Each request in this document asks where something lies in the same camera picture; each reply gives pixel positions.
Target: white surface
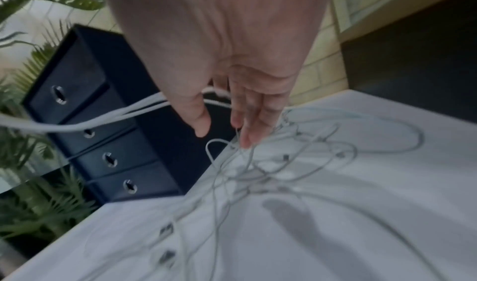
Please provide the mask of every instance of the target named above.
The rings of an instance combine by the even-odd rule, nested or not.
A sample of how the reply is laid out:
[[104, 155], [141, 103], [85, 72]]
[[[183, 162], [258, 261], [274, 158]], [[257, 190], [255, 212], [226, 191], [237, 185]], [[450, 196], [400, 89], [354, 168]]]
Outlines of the white surface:
[[[449, 280], [475, 280], [477, 127], [353, 91], [314, 105], [399, 119], [424, 131], [425, 143], [417, 150], [359, 154], [349, 165], [329, 165], [304, 183], [391, 223]], [[296, 117], [312, 114], [300, 112]], [[307, 124], [303, 129], [313, 127]], [[339, 131], [334, 139], [352, 142], [359, 149], [393, 150], [415, 141], [409, 130], [374, 120], [343, 122]], [[292, 140], [265, 144], [257, 156], [260, 152], [281, 156], [301, 144]], [[301, 175], [324, 160], [301, 158], [281, 177]], [[211, 185], [207, 174], [212, 175], [212, 169], [191, 194]], [[7, 280], [80, 280], [104, 266], [108, 257], [118, 258], [119, 250], [133, 250], [139, 246], [135, 242], [150, 240], [167, 222], [161, 217], [164, 207], [181, 199], [105, 205]], [[202, 207], [180, 222], [188, 250], [210, 234], [211, 208]], [[179, 280], [177, 268], [153, 271], [150, 265], [150, 258], [168, 247], [177, 249], [176, 238], [165, 241], [162, 249], [143, 249], [140, 255], [111, 261], [109, 270], [97, 280]], [[220, 229], [218, 252], [214, 280], [221, 281], [435, 280], [405, 246], [369, 219], [339, 206], [294, 196], [253, 195], [232, 206]], [[191, 280], [206, 280], [212, 254], [209, 240], [191, 261]]]

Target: human hand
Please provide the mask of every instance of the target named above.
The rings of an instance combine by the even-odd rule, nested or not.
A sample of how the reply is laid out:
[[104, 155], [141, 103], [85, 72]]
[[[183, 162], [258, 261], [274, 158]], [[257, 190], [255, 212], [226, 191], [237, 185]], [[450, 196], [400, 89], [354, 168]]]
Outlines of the human hand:
[[288, 102], [328, 0], [108, 0], [126, 39], [198, 137], [210, 79], [232, 95], [240, 145], [266, 137]]

